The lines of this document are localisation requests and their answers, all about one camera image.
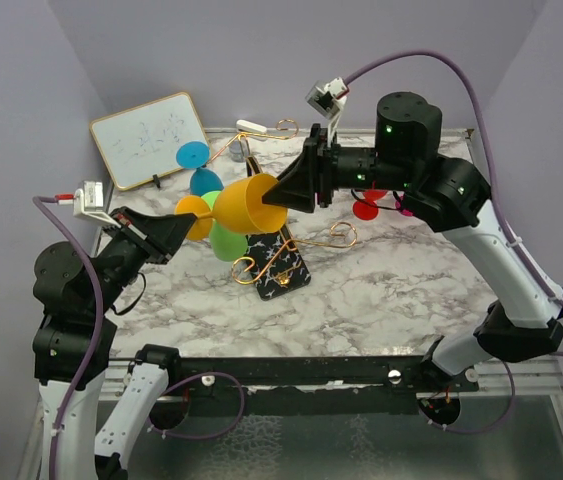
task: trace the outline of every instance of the green cup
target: green cup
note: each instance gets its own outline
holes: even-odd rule
[[[212,230],[210,230],[210,245],[212,245],[214,255],[224,262],[234,262],[237,258],[242,257],[248,249],[248,241],[245,235],[232,233],[217,222],[214,222]]]
[[[219,190],[216,190],[214,192],[208,192],[205,195],[201,196],[201,198],[205,200],[205,203],[208,204],[208,207],[210,207],[210,210],[212,210],[212,208],[214,207],[214,202],[220,193],[221,192]]]

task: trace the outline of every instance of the black phone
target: black phone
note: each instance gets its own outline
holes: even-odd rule
[[[257,160],[250,156],[246,158],[248,176],[261,173]],[[289,238],[290,230],[285,225],[275,233],[248,235],[248,249],[246,255],[252,257],[254,266],[250,270],[252,278],[256,277],[268,264],[279,248]],[[311,274],[301,257],[295,244],[292,250],[285,249],[274,260],[264,275],[254,283],[262,300],[271,300],[285,293],[301,288],[310,283]]]

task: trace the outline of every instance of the yellow cup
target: yellow cup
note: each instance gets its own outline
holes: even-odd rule
[[[201,197],[195,195],[188,195],[183,197],[174,207],[174,213],[194,213],[199,220],[194,222],[192,228],[188,232],[185,238],[188,240],[203,240],[205,237],[210,235],[210,230],[212,229],[212,217],[210,212],[210,207],[205,200]]]
[[[263,203],[263,195],[277,183],[272,175],[259,173],[226,186],[214,202],[212,216],[234,233],[279,231],[288,218],[288,209]]]

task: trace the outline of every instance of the whiteboard frame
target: whiteboard frame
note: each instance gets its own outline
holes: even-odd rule
[[[197,119],[197,122],[199,122],[199,125],[201,126],[201,131],[203,132],[203,137],[205,138],[206,143],[208,144],[208,147],[210,147],[210,158],[212,158],[212,146],[210,145],[210,140],[208,139],[208,134],[205,131],[205,128],[203,128],[203,124],[201,123],[201,119],[199,119],[199,114],[197,113],[197,109],[194,107],[194,103],[192,102],[192,97],[190,97],[190,94],[187,92],[179,92],[179,93],[175,93],[173,95],[168,95],[167,97],[162,97],[162,98],[158,98],[156,100],[152,100],[151,102],[148,103],[144,103],[142,105],[137,105],[136,107],[132,107],[132,108],[128,108],[127,110],[123,110],[121,112],[117,112],[117,113],[113,113],[111,115],[106,115],[105,117],[101,117],[101,118],[97,118],[95,120],[92,120],[90,122],[90,134],[92,135],[92,138],[94,139],[94,143],[97,145],[97,149],[99,150],[99,153],[101,154],[101,158],[103,159],[103,163],[105,163],[106,168],[108,169],[108,173],[110,174],[110,178],[112,179],[112,183],[114,183],[114,186],[119,190],[119,191],[127,191],[127,190],[131,190],[133,188],[137,188],[140,187],[141,185],[145,185],[148,183],[152,183],[153,179],[152,178],[148,178],[144,181],[141,181],[139,183],[133,184],[133,185],[129,185],[129,186],[120,186],[116,179],[114,178],[114,173],[112,171],[112,168],[110,168],[110,164],[108,163],[108,160],[105,156],[105,153],[103,152],[103,149],[101,148],[101,144],[99,143],[99,141],[97,140],[97,136],[94,133],[94,124],[98,123],[98,122],[102,122],[104,120],[108,120],[112,117],[116,117],[118,115],[123,115],[125,113],[128,112],[132,112],[134,110],[138,110],[140,108],[143,107],[147,107],[150,105],[153,105],[155,103],[159,103],[162,102],[164,100],[170,100],[171,98],[174,97],[178,97],[180,95],[185,95],[186,97],[188,97],[188,100],[190,101],[190,105],[192,106],[192,111],[194,112],[194,116]],[[173,173],[177,173],[180,172],[181,170],[185,170],[184,168],[175,168],[174,170],[170,170],[168,172],[162,173],[160,175],[158,175],[159,178],[164,178],[167,177],[169,175],[172,175]]]

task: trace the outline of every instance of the white bracket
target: white bracket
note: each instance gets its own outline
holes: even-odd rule
[[[328,147],[337,133],[339,120],[347,101],[349,89],[341,77],[328,83],[317,82],[314,84],[306,101],[328,120]]]
[[[76,218],[90,220],[100,226],[119,227],[117,221],[104,210],[102,182],[83,182],[83,187],[74,192],[72,202],[74,206],[73,214]]]

